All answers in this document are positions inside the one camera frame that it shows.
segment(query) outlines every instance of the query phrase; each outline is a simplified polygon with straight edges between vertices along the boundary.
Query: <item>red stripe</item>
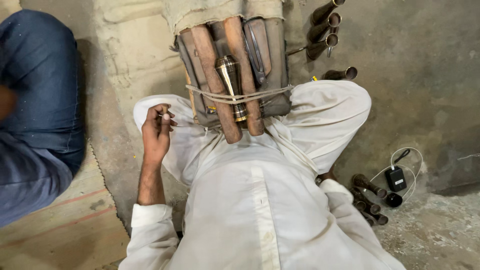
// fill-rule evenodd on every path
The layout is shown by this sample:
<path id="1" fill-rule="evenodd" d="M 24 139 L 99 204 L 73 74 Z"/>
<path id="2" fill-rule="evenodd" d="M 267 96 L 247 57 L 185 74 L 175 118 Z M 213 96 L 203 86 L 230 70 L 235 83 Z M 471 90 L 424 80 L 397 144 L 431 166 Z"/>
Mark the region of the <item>red stripe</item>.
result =
<path id="1" fill-rule="evenodd" d="M 108 189 L 104 188 L 104 189 L 100 189 L 100 190 L 96 190 L 96 191 L 92 191 L 90 193 L 87 193 L 85 195 L 82 195 L 82 196 L 79 196 L 79 197 L 75 197 L 73 199 L 69 199 L 69 200 L 64 200 L 62 202 L 59 202 L 58 204 L 54 204 L 54 205 L 50 205 L 49 207 L 45 207 L 45 208 L 42 208 L 38 211 L 35 211 L 34 213 L 38 213 L 38 212 L 41 212 L 43 210 L 47 210 L 47 209 L 50 209 L 50 208 L 54 208 L 56 206 L 60 206 L 60 205 L 65 205 L 65 204 L 68 204 L 68 203 L 71 203 L 71 202 L 74 202 L 74 201 L 78 201 L 78 200 L 81 200 L 83 198 L 86 198 L 86 197 L 90 197 L 90 196 L 93 196 L 97 193 L 100 193 L 100 192 L 104 192 L 104 191 L 108 191 Z"/>
<path id="2" fill-rule="evenodd" d="M 94 218 L 94 217 L 98 217 L 102 214 L 105 214 L 107 212 L 110 212 L 110 211 L 113 211 L 113 210 L 116 210 L 117 208 L 116 207 L 112 207 L 112 208 L 107 208 L 105 210 L 102 210 L 102 211 L 99 211 L 99 212 L 96 212 L 96 213 L 93 213 L 93 214 L 90 214 L 90 215 L 87 215 L 87 216 L 84 216 L 82 218 L 79 218 L 77 220 L 74 220 L 74 221 L 71 221 L 69 223 L 66 223 L 66 224 L 63 224 L 63 225 L 60 225 L 58 227 L 55 227 L 55 228 L 52 228 L 50 230 L 47 230 L 47 231 L 44 231 L 44 232 L 41 232 L 39 234 L 35 234 L 35 235 L 32 235 L 30 237 L 27 237 L 27 238 L 24 238 L 24 239 L 20 239 L 20 240 L 16 240 L 16 241 L 13 241 L 13 242 L 10 242 L 10 243 L 6 243 L 4 245 L 0 245 L 0 249 L 2 248 L 6 248 L 6 247 L 10 247 L 12 245 L 19 245 L 19 244 L 22 244 L 24 243 L 25 241 L 27 240 L 30 240 L 32 238 L 35 238 L 35 237 L 39 237 L 39 236 L 42 236 L 42 235 L 45 235 L 45 234 L 48 234 L 48 233 L 51 233 L 53 231 L 56 231 L 58 229 L 61 229 L 61 228 L 65 228 L 65 227 L 68 227 L 68 226 L 71 226 L 71 225 L 75 225 L 79 222 L 82 222 L 82 221 L 85 221 L 85 220 L 89 220 L 91 218 Z"/>

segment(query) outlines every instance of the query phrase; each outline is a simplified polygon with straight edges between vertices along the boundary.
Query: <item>black bowl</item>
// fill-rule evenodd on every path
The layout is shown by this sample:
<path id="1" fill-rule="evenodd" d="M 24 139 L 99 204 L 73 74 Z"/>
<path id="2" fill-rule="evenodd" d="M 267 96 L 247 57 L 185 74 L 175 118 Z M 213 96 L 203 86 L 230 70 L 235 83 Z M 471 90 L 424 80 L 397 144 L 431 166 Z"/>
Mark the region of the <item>black bowl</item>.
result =
<path id="1" fill-rule="evenodd" d="M 385 198 L 385 203 L 390 207 L 399 207 L 403 202 L 402 196 L 397 193 L 390 193 L 387 198 Z"/>

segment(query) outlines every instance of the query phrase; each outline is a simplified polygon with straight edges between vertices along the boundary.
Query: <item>rope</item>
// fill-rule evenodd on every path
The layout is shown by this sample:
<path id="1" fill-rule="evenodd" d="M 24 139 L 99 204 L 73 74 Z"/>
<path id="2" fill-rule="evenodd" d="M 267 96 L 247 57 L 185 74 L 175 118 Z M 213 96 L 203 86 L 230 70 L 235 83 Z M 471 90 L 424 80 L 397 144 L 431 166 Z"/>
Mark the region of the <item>rope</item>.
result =
<path id="1" fill-rule="evenodd" d="M 259 98 L 264 98 L 264 97 L 268 97 L 268 96 L 272 96 L 272 95 L 281 94 L 283 92 L 287 92 L 287 91 L 292 90 L 294 88 L 294 86 L 289 85 L 287 87 L 280 88 L 280 89 L 267 90 L 267 91 L 263 91 L 263 92 L 255 92 L 255 93 L 251 93 L 251 94 L 247 94 L 247 95 L 230 96 L 230 95 L 221 95 L 221 94 L 214 94 L 214 93 L 205 92 L 205 91 L 202 91 L 202 90 L 198 89 L 198 87 L 196 87 L 196 86 L 186 85 L 186 87 L 188 89 L 192 90 L 192 91 L 198 92 L 198 93 L 206 96 L 210 100 L 217 101 L 217 102 L 222 102 L 222 103 L 228 103 L 228 104 L 244 103 L 244 102 L 247 102 L 247 101 L 250 101 L 250 100 L 255 100 L 255 99 L 259 99 Z M 228 99 L 235 98 L 235 99 L 240 99 L 240 100 L 225 100 L 224 98 L 228 98 Z"/>

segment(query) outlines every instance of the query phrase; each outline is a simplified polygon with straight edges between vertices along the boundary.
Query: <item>black cable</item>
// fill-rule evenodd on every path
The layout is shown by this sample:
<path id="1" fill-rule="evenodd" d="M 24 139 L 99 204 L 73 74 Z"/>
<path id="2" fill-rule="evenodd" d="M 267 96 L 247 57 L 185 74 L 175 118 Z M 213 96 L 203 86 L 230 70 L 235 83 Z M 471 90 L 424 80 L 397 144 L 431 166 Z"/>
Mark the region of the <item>black cable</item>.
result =
<path id="1" fill-rule="evenodd" d="M 399 162 L 402 158 L 406 157 L 409 153 L 410 153 L 410 149 L 407 149 L 407 150 L 403 151 L 403 153 L 400 155 L 400 157 L 398 157 L 398 159 L 396 159 L 396 160 L 394 161 L 394 163 L 396 164 L 396 163 Z"/>

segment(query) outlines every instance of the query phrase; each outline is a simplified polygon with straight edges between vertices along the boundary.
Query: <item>white cable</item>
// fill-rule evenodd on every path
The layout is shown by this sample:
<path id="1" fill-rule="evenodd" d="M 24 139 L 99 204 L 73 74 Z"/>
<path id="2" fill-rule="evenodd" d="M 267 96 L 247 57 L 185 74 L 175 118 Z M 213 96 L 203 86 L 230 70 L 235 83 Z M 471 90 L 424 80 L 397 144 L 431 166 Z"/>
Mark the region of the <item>white cable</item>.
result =
<path id="1" fill-rule="evenodd" d="M 407 193 L 410 191 L 410 189 L 412 189 L 412 187 L 413 187 L 412 192 L 411 192 L 410 195 L 407 197 L 407 199 L 405 199 L 405 201 L 404 201 L 404 203 L 405 203 L 408 199 L 410 199 L 410 197 L 412 197 L 413 193 L 415 192 L 415 187 L 417 186 L 417 177 L 418 177 L 418 175 L 420 174 L 421 167 L 423 166 L 423 155 L 420 153 L 420 151 L 419 151 L 418 149 L 413 148 L 413 147 L 404 147 L 404 148 L 400 148 L 399 150 L 395 151 L 395 152 L 392 154 L 392 156 L 390 157 L 390 166 L 384 168 L 384 169 L 381 170 L 379 173 L 377 173 L 376 176 L 374 176 L 372 179 L 370 179 L 370 182 L 373 181 L 377 176 L 379 176 L 379 175 L 380 175 L 381 173 L 383 173 L 384 171 L 386 171 L 386 170 L 388 170 L 388 169 L 390 169 L 390 168 L 393 168 L 393 167 L 394 167 L 394 165 L 393 165 L 393 156 L 394 156 L 398 151 L 401 151 L 401 150 L 404 150 L 404 149 L 413 149 L 413 150 L 417 151 L 417 152 L 420 154 L 420 157 L 421 157 L 420 168 L 419 168 L 419 171 L 417 172 L 417 174 L 414 174 L 413 171 L 412 171 L 409 167 L 407 167 L 407 166 L 405 166 L 405 165 L 396 164 L 396 166 L 404 167 L 404 168 L 406 168 L 407 170 L 409 170 L 409 171 L 413 174 L 413 184 L 410 185 L 410 188 L 408 188 L 407 192 L 405 192 L 405 194 L 402 196 L 402 198 L 404 198 L 404 197 L 407 195 Z"/>

